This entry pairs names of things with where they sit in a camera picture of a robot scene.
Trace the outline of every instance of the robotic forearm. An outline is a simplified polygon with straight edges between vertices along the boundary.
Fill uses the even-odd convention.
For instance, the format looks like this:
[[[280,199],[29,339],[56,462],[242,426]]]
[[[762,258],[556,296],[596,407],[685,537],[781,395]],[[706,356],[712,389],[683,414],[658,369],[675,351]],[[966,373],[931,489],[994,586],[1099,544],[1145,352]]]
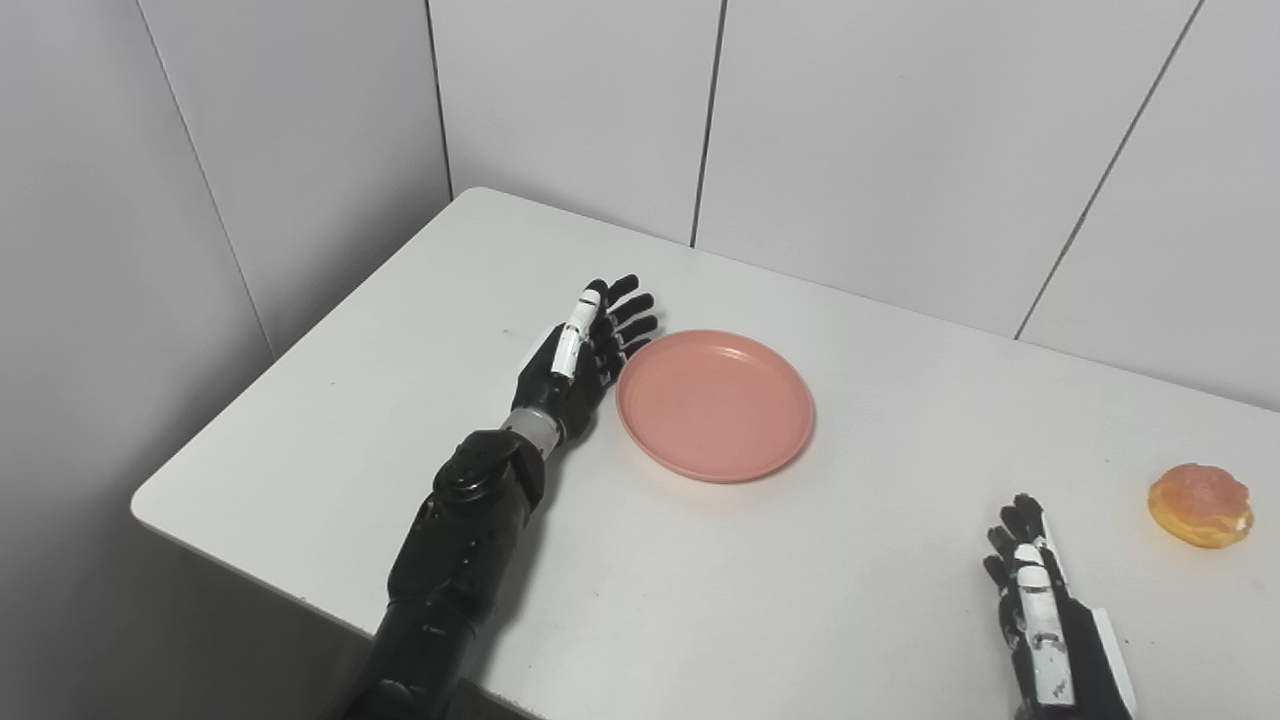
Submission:
[[[635,275],[595,281],[520,373],[511,415],[471,433],[440,468],[388,579],[390,602],[346,720],[438,720],[493,615],[520,533],[543,498],[545,459],[586,432],[604,391],[657,329]]]

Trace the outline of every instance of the robotic arm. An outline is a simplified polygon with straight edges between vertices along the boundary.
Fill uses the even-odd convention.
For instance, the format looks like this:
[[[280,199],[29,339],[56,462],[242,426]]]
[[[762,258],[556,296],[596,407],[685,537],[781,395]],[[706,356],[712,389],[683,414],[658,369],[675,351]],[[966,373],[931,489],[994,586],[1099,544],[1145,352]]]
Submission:
[[[1000,628],[1023,696],[1016,720],[1134,720],[1135,702],[1106,610],[1071,596],[1039,502],[1000,511],[983,565],[1000,588]]]
[[[387,583],[390,602],[344,720],[438,720],[493,615],[541,501],[544,461],[580,438],[622,365],[658,327],[635,275],[594,281],[520,373],[511,415],[467,436],[440,468]]]

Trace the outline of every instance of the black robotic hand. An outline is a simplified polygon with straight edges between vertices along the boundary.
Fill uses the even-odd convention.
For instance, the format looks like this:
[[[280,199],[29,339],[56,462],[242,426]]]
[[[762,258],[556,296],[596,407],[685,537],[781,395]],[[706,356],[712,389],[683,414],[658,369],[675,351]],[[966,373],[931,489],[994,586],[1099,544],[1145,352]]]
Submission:
[[[1018,720],[1133,720],[1134,693],[1106,610],[1071,597],[1044,510],[1019,495],[987,530],[1000,628],[1023,694]]]
[[[604,391],[617,380],[627,359],[649,342],[643,336],[658,329],[658,319],[649,314],[652,295],[622,302],[639,288],[635,275],[612,286],[593,281],[568,322],[547,336],[521,370],[511,407],[544,414],[556,425],[557,445],[586,432]]]

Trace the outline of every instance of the white finger segment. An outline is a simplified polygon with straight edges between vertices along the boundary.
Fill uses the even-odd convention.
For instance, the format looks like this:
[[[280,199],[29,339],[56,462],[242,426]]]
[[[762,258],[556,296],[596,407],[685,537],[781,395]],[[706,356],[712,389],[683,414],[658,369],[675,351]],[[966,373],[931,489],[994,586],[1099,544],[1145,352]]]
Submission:
[[[556,357],[552,360],[552,373],[563,378],[573,378],[573,372],[577,369],[579,348],[586,342],[588,331],[595,322],[595,314],[599,310],[600,293],[590,288],[582,291],[573,313],[564,322],[564,329],[561,331],[559,342],[556,345]]]

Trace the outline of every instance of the white wall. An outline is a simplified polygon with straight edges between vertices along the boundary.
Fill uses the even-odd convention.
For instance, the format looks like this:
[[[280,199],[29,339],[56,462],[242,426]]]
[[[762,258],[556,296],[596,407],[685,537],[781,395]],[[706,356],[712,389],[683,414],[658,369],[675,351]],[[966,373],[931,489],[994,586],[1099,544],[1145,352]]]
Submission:
[[[410,118],[364,119],[434,113],[429,67],[410,67],[421,5],[387,5],[370,10],[385,32],[348,33],[348,17],[316,10],[344,56],[402,72],[361,95],[358,113],[324,117],[289,95],[330,83],[307,74],[333,70],[321,20],[242,8],[288,46],[275,88],[243,77],[255,47],[237,23],[206,24],[197,45],[221,33],[229,73],[202,76],[209,101],[256,114],[192,113],[225,142],[209,143],[228,152],[209,179],[279,200],[225,197],[255,208],[228,237],[134,0],[0,3],[0,717],[315,717],[360,661],[362,639],[152,536],[128,500],[271,361],[239,265],[287,346],[443,204],[430,126],[408,137],[387,128]],[[417,31],[390,27],[401,20]],[[285,40],[300,26],[314,42]],[[271,74],[284,59],[256,61]],[[399,100],[410,79],[425,101]],[[271,236],[306,211],[320,219],[300,223],[340,232]],[[259,241],[273,247],[255,255]]]
[[[731,0],[698,247],[1012,337],[1194,0]]]
[[[1024,340],[1280,410],[1276,38],[1204,4]]]
[[[689,242],[719,0],[434,0],[453,190]]]
[[[421,0],[140,0],[283,352],[449,201]]]

